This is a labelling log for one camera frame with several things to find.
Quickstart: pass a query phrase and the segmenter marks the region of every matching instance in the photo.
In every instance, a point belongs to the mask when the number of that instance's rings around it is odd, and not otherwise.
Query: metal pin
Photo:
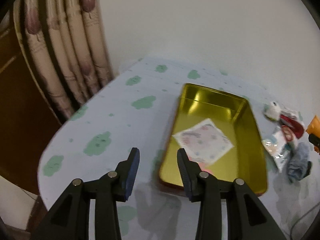
[[[116,172],[116,171],[109,171],[108,172],[108,176],[110,177],[110,178],[114,178],[114,177],[116,177],[118,175],[118,173]]]
[[[236,184],[238,184],[238,185],[243,185],[244,184],[244,180],[243,179],[240,179],[240,178],[238,178],[238,179],[236,179]]]
[[[72,181],[72,185],[73,185],[73,186],[79,186],[81,183],[82,183],[82,180],[81,180],[81,179],[74,179],[74,180]]]
[[[201,177],[201,178],[207,178],[207,177],[209,177],[209,173],[207,173],[206,171],[201,171],[200,173],[199,173],[199,176]]]

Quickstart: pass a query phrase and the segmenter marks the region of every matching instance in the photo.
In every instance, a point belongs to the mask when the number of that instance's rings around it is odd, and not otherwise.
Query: tablecloth with green spots
[[[49,143],[38,170],[39,189],[46,207],[53,205],[74,178],[98,179],[114,170],[120,161],[127,159],[131,148],[137,147],[140,165],[132,195],[126,203],[117,203],[122,239],[194,239],[200,203],[189,202],[181,192],[157,181],[157,170],[185,83],[247,98],[261,136],[274,130],[275,124],[262,111],[265,104],[277,98],[266,88],[249,84],[219,68],[144,58],[79,109]],[[302,141],[308,141],[307,135]],[[286,236],[292,224],[319,201],[318,155],[311,153],[310,159],[314,164],[311,175],[290,184],[286,174],[278,174],[266,155],[268,190],[260,199]],[[222,210],[222,238],[227,239],[223,201]],[[90,211],[89,236],[94,239],[94,201]],[[296,236],[307,230],[316,212],[297,226]]]

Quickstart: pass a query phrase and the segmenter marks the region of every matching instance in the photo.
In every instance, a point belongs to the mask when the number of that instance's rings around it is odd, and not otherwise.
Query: wall
[[[27,192],[32,198],[36,195]],[[25,230],[35,201],[21,188],[0,176],[0,216],[5,224]]]
[[[114,68],[154,55],[239,75],[320,112],[320,31],[300,0],[100,0]]]

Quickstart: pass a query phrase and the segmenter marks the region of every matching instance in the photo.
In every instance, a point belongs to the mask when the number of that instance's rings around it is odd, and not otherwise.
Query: gray wire
[[[37,201],[36,199],[34,199],[32,196],[30,196],[24,189],[20,188],[24,193],[26,193],[29,197],[31,197],[34,201]]]
[[[310,208],[302,217],[300,217],[291,227],[290,229],[290,240],[293,240],[292,238],[292,232],[294,227],[298,224],[298,222],[300,222],[303,218],[305,218],[308,214],[310,214],[310,212],[312,212],[318,205],[320,205],[320,202],[318,202],[316,205],[314,205],[312,208]]]

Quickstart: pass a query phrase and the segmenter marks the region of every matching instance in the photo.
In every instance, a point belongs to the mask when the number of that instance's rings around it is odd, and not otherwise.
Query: curtain
[[[29,70],[60,122],[112,80],[99,0],[16,0],[13,19]]]

